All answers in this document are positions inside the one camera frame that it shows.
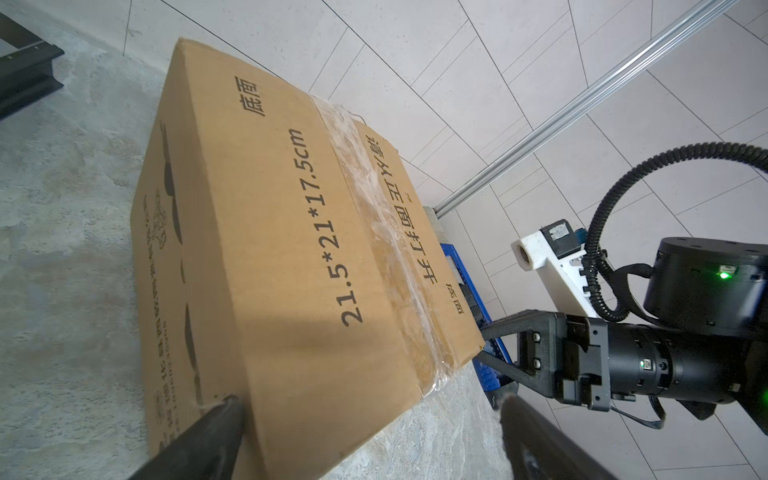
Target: silver metal strip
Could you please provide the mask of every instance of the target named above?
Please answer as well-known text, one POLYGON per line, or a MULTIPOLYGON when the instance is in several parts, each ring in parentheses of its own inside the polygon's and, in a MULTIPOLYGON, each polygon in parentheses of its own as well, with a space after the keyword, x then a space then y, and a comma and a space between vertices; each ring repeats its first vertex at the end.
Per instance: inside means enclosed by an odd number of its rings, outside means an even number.
POLYGON ((652 38, 633 53, 621 65, 606 74, 583 93, 552 115, 515 146, 491 162, 470 181, 448 196, 437 208, 437 218, 450 214, 456 207, 469 200, 504 172, 514 167, 534 150, 565 130, 600 102, 625 86, 653 63, 665 56, 687 38, 707 26, 718 15, 739 0, 703 0, 680 17, 673 25, 652 38))

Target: black corrugated hose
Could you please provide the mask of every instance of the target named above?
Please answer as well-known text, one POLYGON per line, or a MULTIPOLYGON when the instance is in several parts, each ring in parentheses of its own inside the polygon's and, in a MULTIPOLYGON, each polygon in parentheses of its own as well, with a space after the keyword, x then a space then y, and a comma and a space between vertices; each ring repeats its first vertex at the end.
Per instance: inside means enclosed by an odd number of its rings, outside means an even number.
POLYGON ((638 164, 632 170, 629 170, 616 184, 605 194, 600 206, 594 212, 592 222, 587 233, 587 242, 584 245, 586 254, 581 260, 584 273, 587 277, 587 286, 585 289, 590 292, 590 303, 594 311, 599 316, 609 322, 620 322, 627 318, 629 310, 617 300, 616 310, 612 310, 605 304, 603 296, 600 293, 600 283, 598 282, 598 271, 604 278, 608 278, 613 269, 608 264, 605 255, 600 249, 600 236, 603 233, 605 222, 608 215, 616 207, 616 203, 627 193, 633 185, 639 182, 648 174, 659 170, 667 165, 676 164, 681 161, 694 160, 697 158, 719 158, 723 160, 737 161, 751 167, 759 168, 768 173, 768 150, 760 147, 745 144, 731 144, 723 142, 713 142, 709 144, 687 145, 678 147, 649 158, 641 164, 638 164))

